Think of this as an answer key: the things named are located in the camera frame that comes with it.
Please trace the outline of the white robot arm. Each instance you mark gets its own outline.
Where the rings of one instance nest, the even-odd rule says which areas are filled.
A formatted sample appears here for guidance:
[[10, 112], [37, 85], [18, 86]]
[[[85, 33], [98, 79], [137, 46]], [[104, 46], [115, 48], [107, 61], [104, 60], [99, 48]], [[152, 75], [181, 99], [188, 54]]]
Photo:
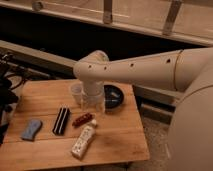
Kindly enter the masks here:
[[92, 96], [100, 81], [152, 88], [182, 96], [168, 131], [168, 171], [213, 171], [213, 47], [175, 50], [111, 61], [94, 51], [74, 64], [75, 77]]

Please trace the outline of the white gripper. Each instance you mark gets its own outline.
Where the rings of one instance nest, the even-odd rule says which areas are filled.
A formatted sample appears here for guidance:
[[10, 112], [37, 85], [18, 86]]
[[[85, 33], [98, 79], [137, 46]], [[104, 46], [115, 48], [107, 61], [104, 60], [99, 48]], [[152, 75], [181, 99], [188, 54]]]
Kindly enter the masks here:
[[81, 108], [83, 110], [95, 109], [97, 112], [105, 112], [105, 93], [103, 82], [83, 82]]

